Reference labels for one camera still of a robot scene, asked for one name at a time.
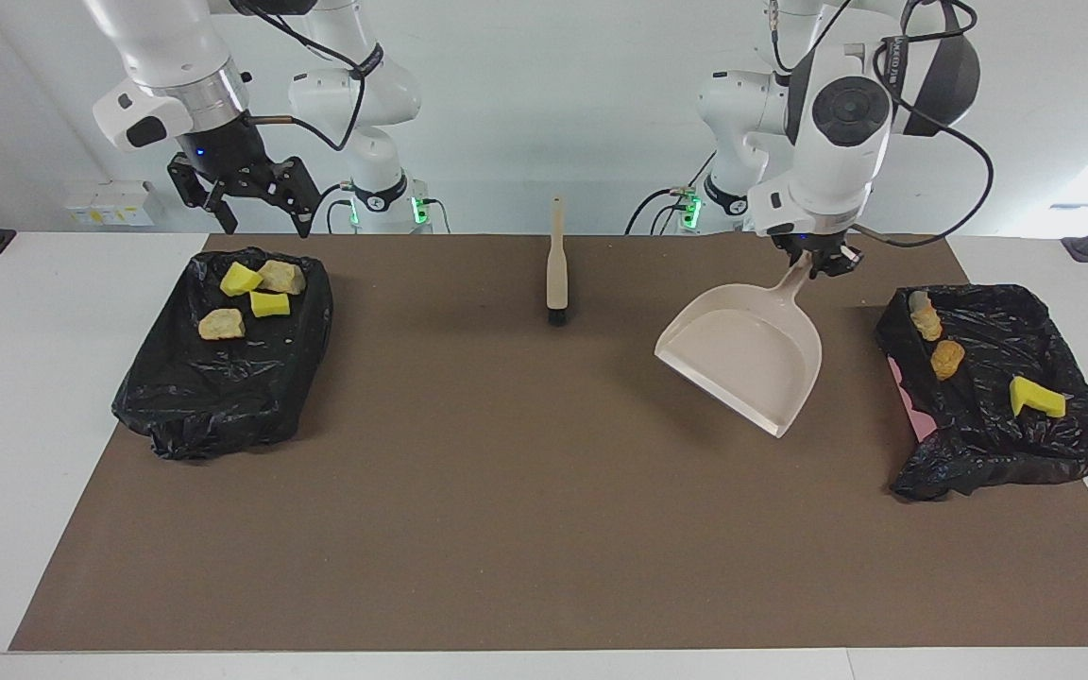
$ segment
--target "yellow sponge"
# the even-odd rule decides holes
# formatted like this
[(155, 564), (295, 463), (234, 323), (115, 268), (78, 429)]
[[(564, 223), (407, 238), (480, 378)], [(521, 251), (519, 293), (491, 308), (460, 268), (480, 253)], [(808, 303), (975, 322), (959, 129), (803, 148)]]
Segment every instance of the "yellow sponge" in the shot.
[(276, 293), (272, 296), (271, 293), (255, 293), (251, 289), (250, 311), (255, 313), (256, 318), (288, 316), (290, 313), (288, 293)]
[(258, 288), (260, 283), (262, 276), (259, 272), (247, 269), (240, 262), (234, 262), (230, 265), (230, 271), (225, 272), (225, 279), (221, 280), (221, 293), (225, 293), (228, 297), (237, 297)]
[(1014, 415), (1023, 412), (1024, 405), (1043, 411), (1051, 418), (1063, 418), (1065, 415), (1065, 396), (1062, 393), (1031, 383), (1023, 375), (1017, 375), (1010, 382), (1010, 405)]

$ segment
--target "white dustpan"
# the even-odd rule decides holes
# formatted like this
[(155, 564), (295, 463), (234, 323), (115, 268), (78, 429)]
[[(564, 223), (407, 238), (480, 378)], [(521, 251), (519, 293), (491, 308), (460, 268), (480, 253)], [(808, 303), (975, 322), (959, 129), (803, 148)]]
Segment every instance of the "white dustpan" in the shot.
[(733, 283), (695, 297), (657, 339), (654, 355), (782, 436), (820, 371), (820, 335), (795, 306), (812, 268), (804, 254), (775, 288)]

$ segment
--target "black cable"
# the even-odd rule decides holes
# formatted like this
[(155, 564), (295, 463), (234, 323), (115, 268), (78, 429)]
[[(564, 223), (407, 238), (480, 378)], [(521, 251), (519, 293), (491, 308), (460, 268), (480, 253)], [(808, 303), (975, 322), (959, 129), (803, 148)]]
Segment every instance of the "black cable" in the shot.
[(632, 233), (632, 225), (635, 224), (635, 219), (638, 219), (641, 215), (641, 212), (644, 211), (644, 207), (652, 203), (654, 199), (665, 197), (665, 195), (668, 195), (669, 191), (670, 189), (657, 189), (654, 190), (653, 194), (648, 194), (647, 197), (644, 198), (644, 201), (641, 201), (641, 205), (635, 207), (635, 211), (632, 211), (632, 218), (627, 221), (627, 227), (623, 228), (623, 236), (629, 236), (630, 233)]
[[(712, 166), (714, 158), (716, 158), (716, 151), (713, 151), (713, 153), (708, 156), (707, 160), (704, 161), (703, 166), (700, 166), (698, 170), (695, 171), (695, 176), (693, 176), (691, 181), (687, 183), (687, 186), (691, 186), (692, 189), (695, 189), (695, 182), (698, 182), (698, 177), (704, 174), (704, 171), (706, 171), (708, 166)], [(677, 201), (675, 201), (675, 205), (670, 206), (670, 208), (673, 208), (675, 211), (678, 211), (678, 208), (681, 207), (682, 205), (683, 205), (683, 199), (679, 197)], [(669, 228), (669, 221), (673, 219), (675, 211), (671, 211), (669, 215), (666, 215), (666, 224), (662, 225), (662, 231), (657, 233), (657, 236), (664, 235), (666, 233), (666, 230)]]
[(648, 227), (648, 236), (653, 236), (654, 233), (657, 233), (657, 220), (662, 219), (662, 214), (664, 214), (665, 211), (669, 211), (669, 215), (673, 217), (675, 211), (677, 210), (677, 206), (663, 206), (662, 209), (657, 211), (657, 214), (653, 217), (653, 226)]
[(310, 133), (317, 134), (321, 138), (321, 140), (329, 144), (329, 146), (333, 150), (341, 151), (342, 149), (344, 149), (347, 143), (350, 141), (351, 133), (355, 133), (355, 124), (357, 124), (357, 122), (359, 121), (359, 110), (363, 106), (363, 90), (368, 88), (367, 74), (363, 74), (362, 70), (359, 66), (359, 63), (357, 63), (357, 61), (355, 60), (351, 60), (350, 57), (345, 55), (342, 52), (337, 52), (335, 50), (332, 50), (332, 48), (325, 47), (325, 45), (317, 42), (316, 39), (308, 38), (308, 36), (306, 36), (305, 34), (301, 34), (297, 29), (294, 29), (293, 26), (289, 26), (288, 22), (284, 21), (284, 17), (277, 16), (277, 14), (275, 17), (272, 17), (271, 14), (268, 14), (265, 11), (263, 11), (263, 9), (258, 8), (258, 5), (256, 5), (255, 3), (251, 3), (251, 0), (233, 0), (233, 2), (234, 5), (240, 4), (242, 8), (246, 8), (251, 13), (254, 13), (255, 16), (262, 18), (262, 21), (264, 22), (268, 22), (269, 25), (272, 25), (277, 32), (288, 35), (292, 39), (296, 39), (297, 42), (304, 45), (304, 47), (310, 48), (310, 50), (324, 52), (325, 54), (335, 58), (335, 60), (342, 61), (342, 63), (345, 63), (348, 66), (350, 66), (351, 69), (350, 77), (354, 78), (354, 81), (359, 81), (359, 94), (355, 95), (355, 108), (351, 109), (350, 111), (350, 122), (347, 125), (346, 134), (342, 135), (341, 143), (335, 144), (331, 141), (330, 138), (326, 137), (326, 135), (324, 135), (323, 133), (321, 133), (319, 128), (313, 127), (313, 125), (308, 125), (307, 122), (297, 121), (296, 119), (293, 119), (293, 121), (290, 121), (293, 125), (300, 125), (301, 127), (310, 131)]
[[(815, 52), (817, 50), (817, 47), (820, 47), (820, 41), (826, 38), (826, 35), (829, 34), (829, 29), (832, 29), (834, 23), (838, 23), (838, 17), (842, 16), (842, 13), (845, 12), (846, 8), (850, 8), (850, 4), (853, 2), (854, 0), (846, 0), (845, 3), (839, 5), (838, 11), (833, 13), (833, 16), (829, 17), (829, 21), (826, 23), (825, 27), (821, 27), (820, 35), (817, 35), (817, 39), (813, 40), (813, 47), (808, 47), (808, 51), (804, 52), (804, 57), (800, 57), (801, 61), (803, 61), (804, 58), (807, 57), (808, 54)], [(782, 72), (791, 73), (791, 69), (789, 69), (789, 66), (783, 64), (783, 58), (778, 55), (778, 3), (775, 3), (775, 21), (772, 26), (774, 27), (771, 27), (771, 51), (775, 53), (775, 65), (778, 65), (778, 67), (782, 70)]]
[(444, 211), (444, 228), (447, 230), (447, 233), (452, 233), (453, 223), (450, 223), (450, 220), (447, 219), (447, 206), (445, 206), (444, 202), (442, 202), (438, 198), (426, 198), (423, 199), (422, 202), (425, 206), (438, 206), (440, 210)]
[(332, 221), (330, 221), (330, 220), (333, 219), (333, 208), (335, 208), (336, 206), (350, 206), (350, 199), (348, 199), (348, 198), (341, 199), (341, 201), (335, 201), (333, 203), (330, 203), (330, 207), (326, 208), (326, 210), (325, 210), (325, 230), (329, 233), (333, 233), (333, 224), (332, 224)]
[(924, 35), (911, 35), (911, 36), (907, 36), (907, 39), (910, 39), (910, 42), (925, 42), (928, 39), (955, 38), (955, 36), (964, 35), (965, 33), (968, 33), (969, 30), (975, 29), (975, 27), (977, 27), (977, 12), (976, 12), (976, 10), (973, 10), (969, 5), (967, 5), (966, 3), (964, 3), (963, 0), (947, 0), (947, 3), (953, 5), (953, 8), (956, 8), (959, 10), (963, 10), (963, 13), (968, 14), (968, 18), (969, 18), (968, 25), (962, 26), (962, 27), (953, 27), (953, 29), (941, 30), (941, 32), (938, 32), (938, 33), (928, 33), (928, 34), (924, 34)]
[(842, 16), (842, 13), (845, 12), (846, 8), (850, 8), (850, 4), (854, 1), (855, 0), (846, 0), (845, 3), (839, 5), (838, 11), (833, 13), (833, 16), (829, 17), (829, 22), (826, 23), (826, 27), (820, 29), (820, 35), (817, 36), (817, 39), (813, 40), (813, 47), (808, 47), (808, 51), (805, 52), (804, 57), (817, 51), (817, 47), (820, 47), (820, 41), (826, 38), (826, 35), (829, 34), (829, 29), (832, 29), (834, 23), (838, 23), (838, 17)]
[(366, 78), (359, 78), (359, 94), (355, 95), (355, 108), (350, 111), (350, 122), (347, 125), (347, 133), (342, 135), (342, 141), (337, 144), (333, 143), (332, 139), (326, 137), (314, 125), (308, 124), (308, 122), (295, 116), (250, 116), (250, 122), (255, 125), (297, 125), (297, 127), (305, 128), (317, 135), (317, 138), (324, 141), (333, 150), (342, 151), (347, 146), (347, 143), (350, 141), (350, 135), (355, 133), (355, 124), (359, 121), (359, 108), (363, 106), (363, 90), (367, 88)]
[(775, 65), (778, 70), (786, 74), (791, 73), (791, 69), (783, 63), (783, 57), (778, 55), (778, 30), (771, 32), (771, 52), (775, 54)]
[[(319, 211), (321, 210), (321, 206), (325, 205), (325, 199), (327, 199), (330, 197), (330, 194), (335, 193), (335, 190), (343, 190), (343, 189), (345, 189), (344, 185), (342, 185), (342, 184), (332, 184), (330, 186), (326, 186), (325, 190), (323, 190), (323, 193), (321, 193), (321, 197), (319, 197), (319, 207), (316, 208), (316, 210), (313, 211), (313, 217), (310, 218), (310, 232), (311, 232), (311, 230), (313, 230), (313, 220), (317, 219), (317, 214), (319, 214)], [(330, 230), (330, 220), (326, 221), (325, 228), (326, 228), (327, 232), (333, 233), (332, 230)]]
[(975, 206), (972, 206), (972, 210), (967, 211), (967, 214), (964, 214), (963, 219), (960, 219), (957, 223), (954, 223), (953, 226), (951, 226), (949, 230), (945, 230), (945, 232), (937, 233), (935, 236), (931, 236), (929, 238), (923, 238), (922, 240), (893, 240), (892, 238), (881, 236), (880, 233), (871, 232), (870, 228), (863, 227), (860, 225), (854, 226), (854, 228), (857, 230), (858, 233), (863, 233), (864, 236), (876, 238), (876, 240), (880, 240), (882, 242), (882, 244), (894, 246), (898, 248), (919, 248), (923, 246), (929, 246), (931, 244), (936, 244), (936, 242), (942, 240), (948, 236), (953, 235), (953, 233), (959, 232), (960, 227), (963, 227), (964, 224), (967, 224), (968, 220), (972, 220), (972, 217), (976, 215), (977, 211), (980, 211), (980, 207), (985, 206), (985, 201), (988, 201), (989, 193), (993, 188), (993, 174), (994, 174), (993, 160), (992, 158), (990, 158), (989, 152), (985, 151), (985, 148), (980, 147), (980, 144), (977, 144), (975, 140), (973, 140), (972, 137), (968, 137), (967, 134), (959, 133), (956, 129), (951, 128), (950, 125), (945, 125), (940, 121), (934, 120), (931, 116), (928, 116), (926, 115), (925, 112), (920, 111), (918, 107), (914, 107), (914, 104), (906, 102), (904, 99), (902, 99), (901, 95), (898, 94), (898, 91), (895, 91), (891, 86), (889, 86), (888, 78), (885, 78), (885, 74), (880, 73), (881, 52), (886, 52), (885, 48), (876, 50), (876, 54), (871, 57), (871, 69), (874, 70), (874, 72), (876, 72), (877, 81), (880, 82), (881, 85), (883, 85), (885, 88), (889, 90), (889, 95), (892, 96), (893, 102), (898, 103), (899, 107), (905, 109), (906, 111), (910, 111), (911, 115), (922, 116), (927, 122), (929, 122), (929, 124), (936, 125), (936, 127), (940, 128), (943, 133), (948, 133), (951, 135), (951, 137), (954, 137), (960, 141), (962, 141), (963, 144), (966, 144), (967, 147), (970, 147), (973, 151), (976, 151), (977, 154), (980, 156), (981, 161), (985, 161), (985, 173), (986, 173), (985, 190), (981, 190), (980, 198), (977, 199)]
[(234, 4), (242, 4), (243, 8), (249, 10), (250, 13), (254, 13), (255, 16), (262, 18), (262, 21), (264, 22), (268, 22), (269, 25), (274, 26), (277, 32), (288, 35), (293, 39), (296, 39), (297, 42), (304, 45), (304, 47), (313, 47), (314, 50), (319, 50), (321, 52), (325, 52), (329, 55), (332, 55), (333, 58), (335, 58), (335, 60), (342, 61), (342, 63), (345, 63), (348, 66), (350, 66), (350, 69), (355, 70), (359, 69), (359, 64), (357, 63), (357, 61), (351, 60), (350, 57), (346, 57), (345, 54), (341, 54), (336, 51), (333, 51), (332, 48), (325, 47), (325, 45), (321, 45), (320, 42), (314, 41), (314, 39), (308, 38), (308, 36), (306, 36), (305, 34), (298, 33), (298, 30), (294, 29), (293, 26), (289, 26), (288, 22), (285, 22), (283, 17), (279, 18), (272, 17), (271, 14), (268, 14), (265, 11), (263, 11), (263, 9), (259, 8), (259, 5), (251, 3), (250, 0), (233, 0), (233, 2)]

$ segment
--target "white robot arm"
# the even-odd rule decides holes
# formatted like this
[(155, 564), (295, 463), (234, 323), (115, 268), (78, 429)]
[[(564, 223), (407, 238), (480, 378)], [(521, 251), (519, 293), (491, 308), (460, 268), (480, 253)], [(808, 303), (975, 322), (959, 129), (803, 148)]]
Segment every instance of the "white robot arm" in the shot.
[[(224, 197), (255, 197), (287, 211), (306, 236), (321, 194), (304, 163), (274, 163), (257, 125), (288, 124), (290, 116), (254, 118), (247, 111), (247, 74), (238, 73), (228, 48), (212, 29), (206, 0), (83, 0), (124, 61), (125, 78), (96, 103), (108, 139), (124, 150), (177, 138), (183, 148), (169, 173), (188, 207), (217, 215), (226, 233), (237, 220)], [(298, 75), (289, 86), (294, 112), (336, 135), (350, 133), (344, 147), (348, 183), (375, 232), (425, 223), (397, 148), (375, 125), (418, 116), (419, 86), (372, 39), (358, 0), (212, 0), (212, 9), (306, 14), (314, 42), (353, 54), (358, 67), (330, 67)], [(351, 111), (362, 97), (355, 128)], [(205, 189), (200, 180), (211, 186)]]
[[(938, 125), (898, 111), (893, 96), (915, 102), (944, 125), (970, 108), (979, 84), (979, 60), (960, 34), (949, 0), (858, 0), (851, 8), (883, 12), (902, 35), (881, 42), (812, 48), (825, 5), (842, 0), (762, 0), (767, 21), (755, 50), (777, 64), (783, 51), (798, 53), (791, 73), (713, 74), (700, 95), (700, 115), (713, 129), (717, 156), (704, 190), (728, 219), (729, 228), (770, 236), (791, 258), (813, 251), (815, 274), (845, 274), (857, 249), (845, 232), (858, 219), (885, 159), (890, 134), (934, 135)], [(955, 33), (950, 38), (920, 35)], [(882, 53), (879, 73), (873, 58)], [(791, 171), (762, 183), (767, 152), (756, 133), (784, 134), (794, 144)]]

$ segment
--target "brown mat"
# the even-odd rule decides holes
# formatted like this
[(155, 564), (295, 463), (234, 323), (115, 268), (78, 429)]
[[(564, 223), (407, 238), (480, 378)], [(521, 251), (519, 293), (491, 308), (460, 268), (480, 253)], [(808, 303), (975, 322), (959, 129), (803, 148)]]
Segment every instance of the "brown mat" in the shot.
[(311, 255), (337, 322), (296, 440), (193, 466), (116, 431), (13, 650), (1088, 646), (1088, 490), (904, 505), (871, 329), (944, 246), (865, 246), (802, 305), (825, 366), (781, 441), (653, 357), (752, 235), (212, 237)]

